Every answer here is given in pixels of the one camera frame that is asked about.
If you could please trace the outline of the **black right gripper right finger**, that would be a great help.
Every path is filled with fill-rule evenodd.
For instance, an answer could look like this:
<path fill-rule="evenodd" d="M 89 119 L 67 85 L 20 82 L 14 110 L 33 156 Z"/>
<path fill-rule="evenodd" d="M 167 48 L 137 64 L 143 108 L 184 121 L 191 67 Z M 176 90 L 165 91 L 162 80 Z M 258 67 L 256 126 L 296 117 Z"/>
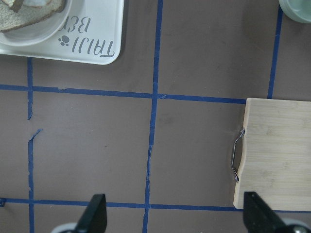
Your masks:
<path fill-rule="evenodd" d="M 243 223 L 249 233 L 293 232 L 256 192 L 244 193 Z"/>

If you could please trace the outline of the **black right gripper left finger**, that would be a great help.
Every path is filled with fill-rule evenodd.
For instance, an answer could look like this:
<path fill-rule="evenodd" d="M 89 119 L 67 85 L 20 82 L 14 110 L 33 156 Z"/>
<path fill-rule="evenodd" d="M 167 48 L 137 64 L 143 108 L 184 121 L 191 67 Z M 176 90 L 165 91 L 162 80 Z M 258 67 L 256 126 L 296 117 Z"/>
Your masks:
<path fill-rule="evenodd" d="M 107 228 L 105 194 L 95 194 L 80 217 L 75 233 L 104 233 Z"/>

